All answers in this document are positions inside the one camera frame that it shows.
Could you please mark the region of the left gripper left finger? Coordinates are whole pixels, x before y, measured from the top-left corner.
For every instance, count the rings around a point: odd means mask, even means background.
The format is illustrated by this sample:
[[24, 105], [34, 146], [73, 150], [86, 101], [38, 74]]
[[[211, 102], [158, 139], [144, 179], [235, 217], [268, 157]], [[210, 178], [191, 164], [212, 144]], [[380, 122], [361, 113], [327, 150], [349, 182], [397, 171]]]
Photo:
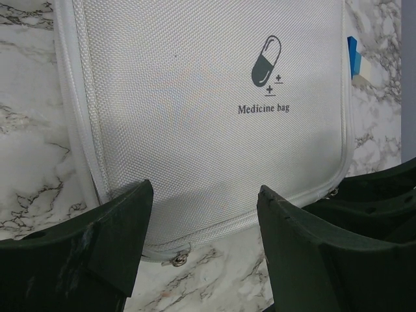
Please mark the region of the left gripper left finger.
[[2, 311], [123, 311], [153, 203], [143, 181], [65, 222], [1, 241]]

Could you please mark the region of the grey medicine kit box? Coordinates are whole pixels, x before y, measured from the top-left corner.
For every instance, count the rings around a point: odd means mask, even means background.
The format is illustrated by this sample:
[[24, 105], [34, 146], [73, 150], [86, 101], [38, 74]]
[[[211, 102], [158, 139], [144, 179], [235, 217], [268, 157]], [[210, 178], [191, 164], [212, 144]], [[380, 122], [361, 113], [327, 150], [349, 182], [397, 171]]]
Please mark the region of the grey medicine kit box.
[[263, 185], [304, 207], [348, 172], [344, 1], [55, 1], [54, 31], [85, 203], [148, 180], [147, 261], [256, 226]]

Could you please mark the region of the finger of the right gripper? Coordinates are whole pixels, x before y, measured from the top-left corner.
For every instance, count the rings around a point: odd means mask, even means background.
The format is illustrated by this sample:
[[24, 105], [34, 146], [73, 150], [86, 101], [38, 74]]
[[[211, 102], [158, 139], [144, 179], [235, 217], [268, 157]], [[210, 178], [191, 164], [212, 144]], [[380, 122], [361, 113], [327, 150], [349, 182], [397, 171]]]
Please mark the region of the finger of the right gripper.
[[305, 210], [339, 228], [380, 241], [415, 240], [415, 159], [348, 177]]

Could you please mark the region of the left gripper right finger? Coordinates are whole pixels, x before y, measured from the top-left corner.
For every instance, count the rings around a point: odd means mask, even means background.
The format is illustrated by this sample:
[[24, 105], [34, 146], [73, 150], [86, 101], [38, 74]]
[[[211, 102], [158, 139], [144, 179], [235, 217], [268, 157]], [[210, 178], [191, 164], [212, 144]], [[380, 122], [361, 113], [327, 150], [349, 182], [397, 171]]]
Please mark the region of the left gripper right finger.
[[271, 311], [414, 311], [415, 194], [296, 207], [270, 188], [257, 214]]

